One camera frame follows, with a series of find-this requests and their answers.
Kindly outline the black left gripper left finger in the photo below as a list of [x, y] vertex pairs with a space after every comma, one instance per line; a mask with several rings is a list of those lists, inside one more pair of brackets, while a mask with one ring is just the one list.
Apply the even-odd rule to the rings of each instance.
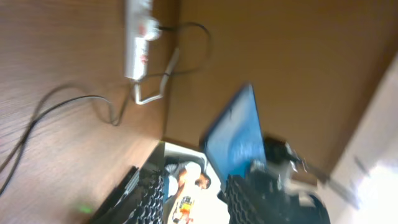
[[127, 219], [125, 224], [163, 224], [164, 178], [162, 174], [147, 174], [128, 183], [125, 192]]

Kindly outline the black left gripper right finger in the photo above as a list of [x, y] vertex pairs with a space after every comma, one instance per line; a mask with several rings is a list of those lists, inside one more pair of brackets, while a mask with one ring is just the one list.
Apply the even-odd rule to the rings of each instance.
[[239, 175], [229, 175], [226, 184], [229, 224], [277, 224], [280, 217]]

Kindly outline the blue screen Galaxy smartphone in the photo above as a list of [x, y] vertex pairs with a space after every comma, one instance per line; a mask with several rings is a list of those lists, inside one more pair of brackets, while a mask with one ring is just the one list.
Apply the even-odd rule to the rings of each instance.
[[246, 176], [254, 160], [266, 163], [254, 89], [243, 85], [200, 140], [200, 147], [226, 188], [228, 176]]

